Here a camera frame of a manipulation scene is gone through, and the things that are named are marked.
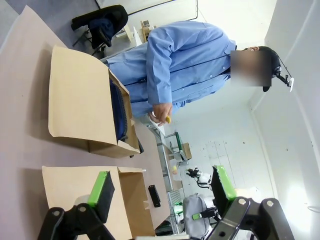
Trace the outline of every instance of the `black phone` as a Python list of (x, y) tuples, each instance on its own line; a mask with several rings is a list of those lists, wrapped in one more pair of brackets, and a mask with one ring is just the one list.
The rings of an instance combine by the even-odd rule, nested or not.
[(148, 190), (149, 190), (152, 202), (153, 202), (153, 206), (155, 208), (161, 207), (161, 204), (160, 204), (161, 201), (160, 201), (159, 194), (158, 194), (158, 191), (156, 189), (156, 186), (155, 185), (150, 185), (148, 187)]

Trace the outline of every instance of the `dark blue fabric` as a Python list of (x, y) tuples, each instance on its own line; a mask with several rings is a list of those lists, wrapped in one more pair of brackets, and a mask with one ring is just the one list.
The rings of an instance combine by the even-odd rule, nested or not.
[(120, 89), (110, 80), (110, 93), (113, 111), (113, 121), (117, 141), (125, 141), (127, 137), (128, 122), (124, 100)]
[(115, 35), (114, 25), (107, 18), (94, 19), (90, 21), (88, 24), (88, 28), (90, 30), (93, 30), (98, 27), (101, 28), (104, 36), (108, 39), (112, 39), (112, 37)]

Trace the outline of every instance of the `shirt pocket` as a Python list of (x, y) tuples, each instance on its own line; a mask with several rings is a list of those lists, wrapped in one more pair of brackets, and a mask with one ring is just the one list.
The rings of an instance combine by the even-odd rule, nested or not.
[(205, 97), (207, 95), (213, 94), (214, 92), (215, 92), (214, 87), (209, 86), (209, 87), (206, 87), (200, 91), (196, 91), (194, 93), (189, 94), (187, 97), (187, 100), (189, 102), (192, 102), (194, 100), (200, 99), (200, 98)]

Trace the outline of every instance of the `screw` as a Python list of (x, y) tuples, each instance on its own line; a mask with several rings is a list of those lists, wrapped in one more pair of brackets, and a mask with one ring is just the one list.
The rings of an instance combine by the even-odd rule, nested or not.
[(241, 199), (239, 199), (238, 203), (241, 204), (241, 205), (245, 205), (246, 204), (246, 200), (241, 198)]
[(274, 205), (274, 203), (273, 203), (272, 201), (270, 201), (270, 200), (267, 201), (266, 204), (267, 204), (270, 208)]
[(80, 212), (85, 212), (87, 209), (84, 206), (79, 207)]
[(59, 212), (59, 211), (54, 211), (54, 212), (53, 212), (53, 215), (55, 215), (55, 216), (57, 217), (57, 216), (60, 215), (60, 212)]

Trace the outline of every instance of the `blue shirt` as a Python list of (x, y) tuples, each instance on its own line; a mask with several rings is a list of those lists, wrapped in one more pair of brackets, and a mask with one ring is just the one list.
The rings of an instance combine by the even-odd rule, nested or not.
[(148, 42), (110, 59), (110, 70), (130, 92), (133, 115), (172, 103), (173, 112), (215, 93), (230, 78), (235, 42), (218, 27), (180, 21), (152, 30)]

